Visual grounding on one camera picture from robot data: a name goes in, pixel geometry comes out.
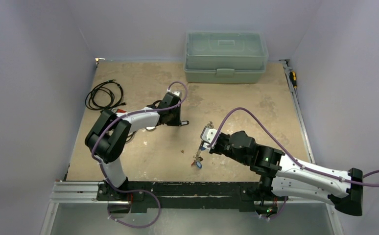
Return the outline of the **keyring with keys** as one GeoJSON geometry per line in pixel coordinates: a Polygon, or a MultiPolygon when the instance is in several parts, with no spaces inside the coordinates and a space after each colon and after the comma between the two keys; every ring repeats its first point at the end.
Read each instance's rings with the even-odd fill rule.
{"type": "MultiPolygon", "coordinates": [[[[210,128],[214,128],[214,125],[213,125],[213,122],[212,121],[209,121],[206,125],[205,125],[205,127],[210,127],[210,128]]],[[[197,168],[199,168],[199,169],[201,169],[202,168],[202,161],[203,161],[203,158],[201,157],[201,152],[202,151],[204,151],[204,150],[206,150],[206,149],[204,149],[204,150],[202,150],[201,149],[201,143],[202,143],[202,141],[200,142],[200,145],[199,145],[199,147],[198,147],[198,149],[197,149],[197,152],[196,152],[196,154],[194,155],[194,160],[193,160],[193,163],[191,164],[191,166],[196,166],[197,168]]]]}

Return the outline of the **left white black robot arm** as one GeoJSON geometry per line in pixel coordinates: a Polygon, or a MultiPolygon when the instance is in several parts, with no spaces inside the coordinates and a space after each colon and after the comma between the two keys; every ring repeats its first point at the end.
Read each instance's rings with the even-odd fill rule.
{"type": "Polygon", "coordinates": [[[115,200],[124,199],[128,193],[144,192],[142,189],[130,189],[123,171],[120,156],[128,136],[147,127],[188,125],[188,121],[181,120],[181,104],[184,101],[176,93],[167,92],[162,100],[140,110],[123,114],[110,110],[101,112],[85,138],[85,145],[97,161],[104,182],[110,186],[109,194],[115,200]]]}

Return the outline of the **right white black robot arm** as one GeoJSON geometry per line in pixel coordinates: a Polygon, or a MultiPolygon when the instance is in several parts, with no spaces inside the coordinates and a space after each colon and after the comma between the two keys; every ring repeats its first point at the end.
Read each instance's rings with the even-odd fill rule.
{"type": "Polygon", "coordinates": [[[357,168],[347,171],[292,160],[283,151],[257,144],[244,131],[220,133],[208,147],[210,154],[224,155],[246,165],[261,176],[258,196],[294,196],[325,202],[344,214],[362,215],[363,174],[357,168]]]}

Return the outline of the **green plastic toolbox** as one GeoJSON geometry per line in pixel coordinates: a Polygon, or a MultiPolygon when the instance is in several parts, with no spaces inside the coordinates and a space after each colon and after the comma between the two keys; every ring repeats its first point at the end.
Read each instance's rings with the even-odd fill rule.
{"type": "Polygon", "coordinates": [[[188,32],[183,69],[189,83],[254,84],[268,57],[261,33],[188,32]]]}

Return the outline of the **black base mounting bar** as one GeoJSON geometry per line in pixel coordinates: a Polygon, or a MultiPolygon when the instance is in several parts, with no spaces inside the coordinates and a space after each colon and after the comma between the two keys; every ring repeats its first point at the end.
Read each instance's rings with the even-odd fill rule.
{"type": "Polygon", "coordinates": [[[147,209],[220,209],[239,212],[277,212],[276,196],[259,182],[151,182],[130,181],[130,189],[143,193],[118,193],[105,182],[98,184],[98,201],[128,201],[132,213],[147,209]]]}

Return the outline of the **yellow black screwdriver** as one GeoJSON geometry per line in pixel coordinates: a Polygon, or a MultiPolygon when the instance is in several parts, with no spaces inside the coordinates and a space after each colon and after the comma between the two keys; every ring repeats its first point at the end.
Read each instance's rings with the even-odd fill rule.
{"type": "Polygon", "coordinates": [[[296,77],[296,73],[294,71],[291,71],[289,73],[289,79],[290,79],[290,82],[293,86],[294,89],[297,88],[297,77],[296,77]]]}

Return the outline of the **red handled adjustable wrench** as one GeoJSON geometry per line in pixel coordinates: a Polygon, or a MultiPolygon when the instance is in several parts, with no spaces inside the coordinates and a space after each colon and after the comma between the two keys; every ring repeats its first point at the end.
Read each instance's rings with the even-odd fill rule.
{"type": "Polygon", "coordinates": [[[131,124],[129,132],[132,133],[141,129],[150,131],[156,128],[160,115],[157,112],[151,112],[151,110],[151,108],[145,107],[133,112],[126,112],[118,108],[113,108],[111,111],[121,117],[121,120],[126,120],[131,124]]]}

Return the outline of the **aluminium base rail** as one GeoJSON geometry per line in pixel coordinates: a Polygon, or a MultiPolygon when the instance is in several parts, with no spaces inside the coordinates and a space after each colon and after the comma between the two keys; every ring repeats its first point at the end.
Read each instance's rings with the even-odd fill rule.
{"type": "Polygon", "coordinates": [[[50,203],[63,204],[121,204],[128,205],[128,201],[98,201],[98,184],[100,182],[90,181],[65,181],[55,182],[50,203]]]}

